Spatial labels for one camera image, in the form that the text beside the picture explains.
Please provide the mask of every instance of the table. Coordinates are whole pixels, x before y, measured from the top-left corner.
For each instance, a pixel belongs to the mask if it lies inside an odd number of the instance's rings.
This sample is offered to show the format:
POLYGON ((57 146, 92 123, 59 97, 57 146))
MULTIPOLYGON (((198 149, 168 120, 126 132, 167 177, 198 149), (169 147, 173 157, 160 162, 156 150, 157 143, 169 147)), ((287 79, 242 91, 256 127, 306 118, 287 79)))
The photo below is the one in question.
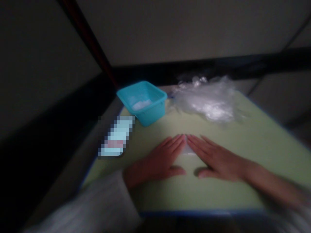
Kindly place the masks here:
MULTIPOLYGON (((240 92, 236 92, 235 101, 238 109, 248 115, 242 122, 220 125, 208 122, 199 115, 177 111, 166 114, 148 127, 143 127, 136 120, 135 131, 124 156, 114 160, 96 159, 82 186, 125 168, 146 156, 164 138, 179 133, 206 135, 278 175, 310 186, 310 151, 240 92)), ((130 114, 124 108, 121 115, 130 114)), ((199 180, 195 177, 194 170, 205 166, 197 156, 180 155, 175 164, 182 166, 187 175, 149 182, 131 193, 139 212, 144 215, 214 215, 265 209, 259 194, 243 182, 233 183, 214 178, 199 180)))

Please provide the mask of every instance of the white wall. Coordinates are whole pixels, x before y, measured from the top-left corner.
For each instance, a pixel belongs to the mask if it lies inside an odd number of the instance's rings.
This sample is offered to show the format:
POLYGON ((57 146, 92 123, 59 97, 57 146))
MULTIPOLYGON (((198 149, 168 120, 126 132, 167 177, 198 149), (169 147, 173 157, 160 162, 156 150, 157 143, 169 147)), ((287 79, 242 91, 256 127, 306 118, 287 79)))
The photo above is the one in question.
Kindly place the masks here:
POLYGON ((266 75, 250 98, 285 124, 311 108, 311 71, 266 75))
POLYGON ((310 0, 77 0, 112 66, 279 52, 310 0))
POLYGON ((0 1, 0 139, 101 72, 57 1, 0 1))
POLYGON ((305 27, 300 35, 293 41, 289 48, 309 47, 311 46, 311 22, 305 27))

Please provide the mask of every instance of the hand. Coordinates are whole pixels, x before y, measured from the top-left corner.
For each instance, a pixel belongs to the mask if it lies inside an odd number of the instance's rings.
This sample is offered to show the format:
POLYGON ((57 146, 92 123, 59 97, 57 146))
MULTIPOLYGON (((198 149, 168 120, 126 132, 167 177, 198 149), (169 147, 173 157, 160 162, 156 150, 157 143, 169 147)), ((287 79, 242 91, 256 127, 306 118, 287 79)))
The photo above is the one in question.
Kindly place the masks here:
POLYGON ((149 155, 128 167, 124 173, 124 182, 128 189, 150 180, 162 180, 176 175, 185 175, 181 167, 172 164, 186 145, 185 135, 168 137, 149 155))
POLYGON ((215 177, 230 181, 245 179, 246 171, 253 162, 217 145, 205 136, 201 137, 203 140, 187 135, 189 146, 210 167, 199 171, 199 178, 215 177))

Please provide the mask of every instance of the left hand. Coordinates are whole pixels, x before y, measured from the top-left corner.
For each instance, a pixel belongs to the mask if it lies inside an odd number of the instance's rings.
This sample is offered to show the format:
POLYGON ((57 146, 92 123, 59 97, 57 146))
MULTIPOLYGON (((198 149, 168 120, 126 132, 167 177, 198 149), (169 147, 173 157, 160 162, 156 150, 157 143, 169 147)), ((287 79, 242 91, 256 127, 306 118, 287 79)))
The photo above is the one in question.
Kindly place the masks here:
POLYGON ((168 137, 149 155, 125 169, 124 182, 128 189, 151 180, 162 180, 176 175, 185 175, 181 167, 172 167, 186 145, 185 135, 168 137))

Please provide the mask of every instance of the right hand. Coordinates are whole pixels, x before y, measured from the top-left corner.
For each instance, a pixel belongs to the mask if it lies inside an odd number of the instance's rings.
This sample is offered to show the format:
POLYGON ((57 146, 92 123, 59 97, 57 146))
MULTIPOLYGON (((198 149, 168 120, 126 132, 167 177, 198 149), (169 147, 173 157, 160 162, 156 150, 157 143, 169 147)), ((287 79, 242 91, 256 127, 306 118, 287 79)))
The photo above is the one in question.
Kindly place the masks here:
POLYGON ((247 170, 255 163, 217 145, 205 136, 201 137, 203 140, 187 135, 189 146, 209 166, 199 171, 199 178, 214 177, 230 181, 245 179, 247 170))

